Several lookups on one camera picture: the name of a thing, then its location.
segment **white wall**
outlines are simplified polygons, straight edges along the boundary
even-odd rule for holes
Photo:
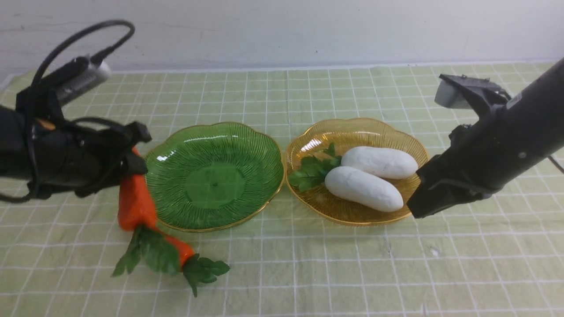
[[[559,59],[562,14],[563,0],[4,0],[0,68],[32,68],[114,17],[137,26],[108,59],[121,69]],[[105,47],[108,33],[66,57]]]

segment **toy vegetable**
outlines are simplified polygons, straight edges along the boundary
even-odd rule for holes
[[[304,157],[300,169],[288,177],[289,183],[301,192],[325,183],[331,194],[381,212],[403,207],[401,193],[380,177],[413,175],[417,162],[409,154],[390,148],[355,147],[341,157],[333,143],[323,152],[330,158]]]
[[[216,276],[230,269],[223,261],[200,258],[188,244],[157,229],[155,203],[143,175],[122,180],[117,218],[120,227],[125,231],[133,231],[133,236],[112,276],[120,276],[125,271],[130,274],[144,258],[147,266],[155,272],[182,272],[197,297],[198,283],[212,283],[217,280]]]

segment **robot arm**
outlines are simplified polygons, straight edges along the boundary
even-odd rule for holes
[[[43,77],[49,64],[78,39],[99,29],[122,25],[129,32],[114,45],[92,57],[75,58]],[[31,85],[16,96],[15,110],[0,106],[0,177],[30,180],[29,194],[0,200],[12,203],[47,199],[53,193],[73,191],[86,197],[119,185],[121,178],[145,174],[143,159],[133,152],[139,142],[149,142],[147,127],[96,117],[74,121],[61,108],[111,75],[104,58],[134,33],[128,21],[110,20],[69,37],[39,66]],[[96,130],[83,124],[102,125]]]
[[[456,127],[450,148],[417,171],[421,184],[407,202],[415,218],[489,198],[547,157],[556,164],[550,155],[564,146],[564,59],[513,99],[488,80],[439,78],[435,102],[471,108],[478,122]]]

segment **tabletop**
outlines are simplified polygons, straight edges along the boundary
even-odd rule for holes
[[[434,103],[439,74],[490,78],[516,94],[548,67],[118,73],[64,113],[147,124],[153,141],[141,153],[194,124],[243,122],[284,149],[314,122],[371,117],[434,155],[454,127],[477,120]],[[13,105],[29,81],[15,77],[0,103]],[[27,192],[11,180],[0,188]],[[197,298],[182,276],[143,264],[111,277],[131,238],[117,225],[117,200],[111,188],[0,205],[0,316],[564,316],[564,175],[547,161],[490,199],[378,227],[325,220],[284,186],[240,226],[176,234],[231,266]]]

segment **yellow plate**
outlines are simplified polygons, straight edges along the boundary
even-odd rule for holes
[[[286,182],[288,176],[299,169],[303,157],[315,155],[322,158],[325,154],[321,151],[328,148],[331,143],[335,144],[337,155],[343,155],[353,147],[371,146],[395,148],[409,153],[417,161],[419,167],[429,161],[427,150],[417,139],[395,130],[382,121],[370,118],[324,120],[312,125],[304,134],[293,140],[286,150]],[[387,180],[399,190],[404,202],[407,202],[413,195],[421,182],[417,175],[407,179]],[[337,198],[324,185],[306,192],[298,192],[289,183],[288,187],[304,204],[337,223],[373,226],[398,221],[411,214],[406,205],[396,212],[379,212],[356,202]]]

